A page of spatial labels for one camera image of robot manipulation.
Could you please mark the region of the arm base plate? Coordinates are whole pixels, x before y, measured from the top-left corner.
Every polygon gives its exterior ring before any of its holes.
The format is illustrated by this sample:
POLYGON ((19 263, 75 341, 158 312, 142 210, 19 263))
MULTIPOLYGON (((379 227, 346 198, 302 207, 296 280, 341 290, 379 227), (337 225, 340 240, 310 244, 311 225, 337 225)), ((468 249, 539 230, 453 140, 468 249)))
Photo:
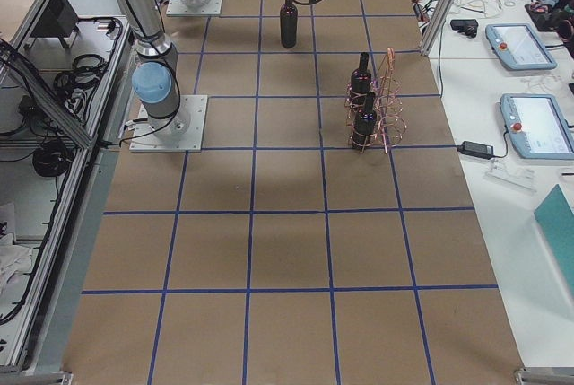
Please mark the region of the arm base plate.
POLYGON ((222 0, 170 0, 168 17, 211 17, 222 13, 222 0))
POLYGON ((179 153, 202 150, 204 123, 207 112, 207 95, 183 95, 177 115, 163 127, 169 119, 148 118, 141 104, 138 117, 145 118, 135 126, 135 139, 130 142, 132 153, 179 153))

